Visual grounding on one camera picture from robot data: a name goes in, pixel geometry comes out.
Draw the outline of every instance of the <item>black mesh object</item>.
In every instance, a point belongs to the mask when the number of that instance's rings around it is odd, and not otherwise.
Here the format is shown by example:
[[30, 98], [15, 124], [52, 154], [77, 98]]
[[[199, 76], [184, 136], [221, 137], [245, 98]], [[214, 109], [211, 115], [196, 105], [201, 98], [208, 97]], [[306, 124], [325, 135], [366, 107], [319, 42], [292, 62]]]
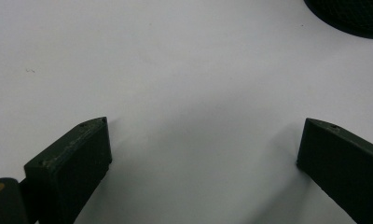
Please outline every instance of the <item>black mesh object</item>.
[[373, 38], [373, 0], [305, 0], [326, 23], [352, 35]]

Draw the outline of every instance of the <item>white surface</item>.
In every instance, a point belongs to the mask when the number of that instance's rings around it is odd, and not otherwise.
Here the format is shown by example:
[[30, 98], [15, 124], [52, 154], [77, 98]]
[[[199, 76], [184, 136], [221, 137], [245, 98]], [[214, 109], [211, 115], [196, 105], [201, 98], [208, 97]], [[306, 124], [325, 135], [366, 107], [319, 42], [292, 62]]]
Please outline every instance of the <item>white surface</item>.
[[107, 116], [76, 224], [347, 224], [296, 166], [304, 119], [373, 143], [373, 40], [302, 0], [0, 1], [0, 177]]

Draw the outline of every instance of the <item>black object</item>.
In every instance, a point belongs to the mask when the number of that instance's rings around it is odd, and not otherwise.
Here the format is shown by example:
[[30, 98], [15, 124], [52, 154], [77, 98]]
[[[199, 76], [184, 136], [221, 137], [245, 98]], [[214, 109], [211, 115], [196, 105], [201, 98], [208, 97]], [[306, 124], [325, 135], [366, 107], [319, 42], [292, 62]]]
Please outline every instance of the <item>black object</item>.
[[305, 0], [329, 25], [352, 35], [373, 38], [373, 0]]
[[72, 224], [111, 163], [106, 118], [83, 122], [25, 166], [0, 178], [0, 224]]
[[373, 145], [337, 125], [306, 119], [297, 166], [359, 224], [373, 224]]

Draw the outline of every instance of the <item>circular black object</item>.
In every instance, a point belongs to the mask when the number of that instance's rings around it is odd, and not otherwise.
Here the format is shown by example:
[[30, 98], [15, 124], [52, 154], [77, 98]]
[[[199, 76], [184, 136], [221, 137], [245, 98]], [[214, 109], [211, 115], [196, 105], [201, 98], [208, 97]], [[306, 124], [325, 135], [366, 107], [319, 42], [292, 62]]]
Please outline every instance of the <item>circular black object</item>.
[[309, 9], [329, 25], [373, 38], [373, 0], [305, 0]]

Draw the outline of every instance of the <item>white table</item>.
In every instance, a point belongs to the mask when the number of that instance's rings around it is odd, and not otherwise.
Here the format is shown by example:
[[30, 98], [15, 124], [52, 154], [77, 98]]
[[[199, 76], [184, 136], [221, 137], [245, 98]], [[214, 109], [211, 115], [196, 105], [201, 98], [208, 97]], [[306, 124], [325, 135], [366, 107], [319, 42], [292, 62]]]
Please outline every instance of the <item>white table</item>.
[[295, 166], [306, 117], [373, 143], [373, 40], [302, 0], [0, 1], [0, 177], [107, 116], [76, 224], [348, 224]]

